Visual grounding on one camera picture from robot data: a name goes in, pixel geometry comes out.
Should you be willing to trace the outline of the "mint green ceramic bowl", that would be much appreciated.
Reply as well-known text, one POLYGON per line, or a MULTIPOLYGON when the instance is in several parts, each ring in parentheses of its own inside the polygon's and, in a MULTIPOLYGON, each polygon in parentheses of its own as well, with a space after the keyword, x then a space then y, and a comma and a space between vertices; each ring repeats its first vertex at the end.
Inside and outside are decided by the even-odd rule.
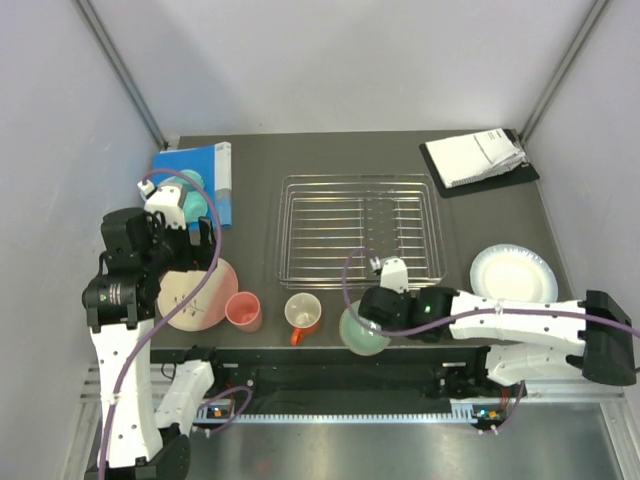
POLYGON ((382 352, 391 343, 391 339, 364 328, 354 319, 348 309, 340 318, 339 333, 343 344, 360 356, 373 356, 382 352))

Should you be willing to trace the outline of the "white plate blue rim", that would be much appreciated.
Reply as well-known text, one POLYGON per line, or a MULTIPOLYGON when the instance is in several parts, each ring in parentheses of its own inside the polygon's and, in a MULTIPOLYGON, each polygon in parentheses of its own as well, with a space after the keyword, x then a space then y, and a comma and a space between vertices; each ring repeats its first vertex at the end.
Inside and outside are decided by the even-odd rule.
POLYGON ((482 297, 529 303, 558 300, 558 282, 549 264, 532 250, 497 244, 482 250, 470 272, 473 292, 482 297))

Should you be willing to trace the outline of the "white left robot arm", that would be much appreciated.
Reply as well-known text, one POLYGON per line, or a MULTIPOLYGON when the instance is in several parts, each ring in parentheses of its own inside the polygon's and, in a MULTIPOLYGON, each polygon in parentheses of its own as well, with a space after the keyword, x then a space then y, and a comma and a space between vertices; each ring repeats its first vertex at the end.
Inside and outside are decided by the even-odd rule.
POLYGON ((226 387, 225 370, 210 348, 192 347, 177 358, 177 372, 160 405, 154 405, 151 339, 178 313, 156 317, 160 280, 169 272, 217 266, 220 230, 199 219, 200 239, 160 211, 140 207, 104 216, 105 249, 82 305, 100 375, 101 443, 88 479, 183 479, 190 462, 189 435, 204 396, 226 387))

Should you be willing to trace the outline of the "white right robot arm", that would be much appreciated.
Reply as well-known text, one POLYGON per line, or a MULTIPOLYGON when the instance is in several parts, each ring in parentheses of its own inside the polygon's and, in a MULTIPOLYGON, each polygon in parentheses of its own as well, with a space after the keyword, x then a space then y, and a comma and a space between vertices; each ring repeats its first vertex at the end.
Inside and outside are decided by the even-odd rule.
POLYGON ((411 294, 374 286, 347 309, 361 326, 387 337, 491 341, 482 361, 466 372, 469 388, 481 396, 500 386, 575 373, 615 387, 633 386, 637 379, 633 341, 639 332, 603 291, 589 290, 581 300, 527 303, 448 287, 411 294))

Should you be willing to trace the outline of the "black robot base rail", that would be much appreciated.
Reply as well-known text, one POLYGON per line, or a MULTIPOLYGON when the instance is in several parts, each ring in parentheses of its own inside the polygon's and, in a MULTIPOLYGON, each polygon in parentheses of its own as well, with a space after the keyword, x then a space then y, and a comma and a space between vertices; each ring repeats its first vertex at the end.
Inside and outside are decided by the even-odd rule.
POLYGON ((256 399, 292 392, 328 396, 346 392, 407 393, 427 401, 504 398, 526 390, 488 379, 486 347, 390 347, 359 356, 344 347, 154 349, 151 362, 178 365, 203 356, 213 364, 214 392, 254 382, 256 399))

